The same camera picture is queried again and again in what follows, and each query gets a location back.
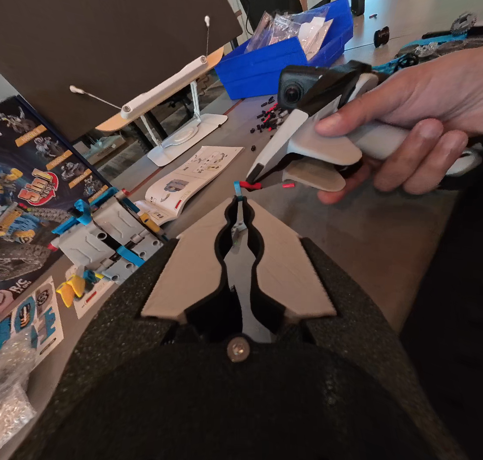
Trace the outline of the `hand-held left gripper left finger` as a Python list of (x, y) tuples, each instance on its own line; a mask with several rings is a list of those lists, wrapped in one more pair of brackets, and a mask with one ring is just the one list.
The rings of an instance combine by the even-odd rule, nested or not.
[(226, 282), (225, 257), (238, 199), (228, 198), (177, 237), (177, 243), (142, 308), (142, 317), (188, 322), (189, 309)]

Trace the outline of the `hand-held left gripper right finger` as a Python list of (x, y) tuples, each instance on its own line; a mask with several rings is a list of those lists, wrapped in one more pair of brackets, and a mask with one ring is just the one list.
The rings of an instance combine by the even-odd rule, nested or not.
[(298, 233), (251, 199), (243, 199), (247, 245), (255, 261), (250, 306), (257, 320), (333, 317), (329, 299)]

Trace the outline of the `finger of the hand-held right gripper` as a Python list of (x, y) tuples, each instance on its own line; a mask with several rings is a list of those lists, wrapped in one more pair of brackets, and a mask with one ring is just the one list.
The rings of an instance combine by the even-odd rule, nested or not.
[(255, 159), (246, 177), (249, 184), (254, 184), (257, 178), (271, 170), (287, 154), (288, 141), (308, 118), (309, 114), (299, 109), (290, 113)]

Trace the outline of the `grey blue brick robot model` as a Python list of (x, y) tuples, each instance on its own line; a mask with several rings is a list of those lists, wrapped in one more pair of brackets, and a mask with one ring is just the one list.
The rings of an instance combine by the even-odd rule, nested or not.
[(91, 202), (77, 200), (51, 242), (72, 266), (103, 273), (122, 285), (166, 243), (164, 231), (144, 223), (125, 189), (110, 187)]

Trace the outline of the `person's right hand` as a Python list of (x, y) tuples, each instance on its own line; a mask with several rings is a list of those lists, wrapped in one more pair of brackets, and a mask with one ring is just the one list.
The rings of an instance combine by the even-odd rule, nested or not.
[(397, 71), (315, 128), (322, 137), (339, 137), (374, 120), (410, 133), (386, 161), (364, 158), (341, 191), (319, 191), (323, 204), (338, 203), (371, 177), (381, 192), (402, 187), (423, 195), (436, 189), (468, 138), (482, 135), (482, 48)]

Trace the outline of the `clear plastic bags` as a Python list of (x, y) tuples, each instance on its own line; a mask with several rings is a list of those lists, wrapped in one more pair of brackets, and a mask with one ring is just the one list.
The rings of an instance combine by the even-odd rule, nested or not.
[(244, 53), (297, 38), (306, 59), (310, 61), (321, 50), (333, 21), (328, 18), (328, 9), (322, 8), (275, 16), (264, 12)]

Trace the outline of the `blue plastic bin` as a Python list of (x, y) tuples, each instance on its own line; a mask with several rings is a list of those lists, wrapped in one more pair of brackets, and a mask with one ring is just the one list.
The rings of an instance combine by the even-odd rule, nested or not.
[(343, 55), (353, 37), (353, 15), (349, 0), (336, 0), (322, 7), (332, 24), (319, 52), (307, 60), (297, 37), (283, 40), (251, 52), (246, 41), (224, 56), (215, 71), (230, 99), (237, 100), (278, 91), (281, 71), (288, 65), (328, 67)]

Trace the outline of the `white instruction sheet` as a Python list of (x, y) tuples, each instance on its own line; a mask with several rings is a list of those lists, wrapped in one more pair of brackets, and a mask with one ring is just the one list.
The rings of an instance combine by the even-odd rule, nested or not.
[(116, 283), (103, 273), (72, 266), (57, 293), (61, 295), (64, 305), (73, 308), (77, 319), (81, 319), (115, 287)]

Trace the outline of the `instruction booklet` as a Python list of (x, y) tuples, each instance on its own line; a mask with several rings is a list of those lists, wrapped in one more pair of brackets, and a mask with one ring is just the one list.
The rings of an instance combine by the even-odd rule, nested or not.
[(135, 202), (144, 223), (157, 226), (176, 220), (185, 204), (214, 180), (245, 148), (202, 146), (190, 160), (155, 182), (145, 199)]

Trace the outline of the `white folding stand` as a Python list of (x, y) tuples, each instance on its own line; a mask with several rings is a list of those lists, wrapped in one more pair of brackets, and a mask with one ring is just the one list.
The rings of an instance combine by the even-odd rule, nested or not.
[[(221, 47), (217, 51), (208, 54), (208, 48), (206, 48), (204, 55), (189, 62), (177, 73), (154, 88), (131, 99), (122, 107), (116, 106), (74, 85), (71, 85), (69, 90), (74, 94), (86, 95), (119, 110), (116, 115), (96, 127), (99, 131), (118, 131), (128, 124), (134, 124), (136, 119), (141, 118), (155, 143), (155, 147), (148, 152), (147, 156), (157, 167), (164, 167), (208, 136), (212, 131), (219, 128), (227, 120), (225, 115), (201, 114), (196, 84), (198, 78), (214, 69), (220, 62), (223, 50), (223, 47)], [(168, 98), (173, 97), (175, 93), (178, 93), (187, 85), (190, 85), (191, 89), (194, 106), (193, 117), (177, 131), (167, 137), (157, 139), (147, 120), (148, 112)]]

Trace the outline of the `sticker sheet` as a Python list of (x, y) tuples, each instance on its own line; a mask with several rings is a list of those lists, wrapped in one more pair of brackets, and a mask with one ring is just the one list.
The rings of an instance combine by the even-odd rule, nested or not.
[(52, 276), (1, 321), (1, 348), (10, 340), (20, 339), (28, 339), (36, 352), (35, 365), (45, 360), (64, 340)]

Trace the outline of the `person's brown clothing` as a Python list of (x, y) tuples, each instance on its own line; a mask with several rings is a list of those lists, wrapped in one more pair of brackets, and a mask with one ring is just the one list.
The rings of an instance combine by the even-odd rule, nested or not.
[(458, 199), (400, 339), (438, 417), (482, 459), (482, 178)]

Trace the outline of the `dark blue robot kit box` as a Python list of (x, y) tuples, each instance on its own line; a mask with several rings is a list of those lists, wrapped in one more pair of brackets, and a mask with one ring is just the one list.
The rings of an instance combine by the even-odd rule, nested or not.
[(53, 230), (110, 187), (19, 95), (1, 101), (1, 311), (61, 256)]

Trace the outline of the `bubble wrap bag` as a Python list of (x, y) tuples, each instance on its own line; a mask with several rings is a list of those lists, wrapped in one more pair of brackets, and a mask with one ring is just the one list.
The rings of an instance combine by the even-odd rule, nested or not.
[(1, 448), (19, 433), (36, 415), (20, 383), (1, 391)]
[(30, 330), (7, 340), (1, 348), (1, 389), (20, 384), (26, 389), (30, 373), (35, 367), (37, 350)]

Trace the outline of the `black board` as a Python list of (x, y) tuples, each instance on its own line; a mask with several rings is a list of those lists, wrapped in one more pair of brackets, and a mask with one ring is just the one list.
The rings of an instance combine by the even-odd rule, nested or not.
[(75, 140), (242, 34), (228, 0), (1, 0), (1, 76)]

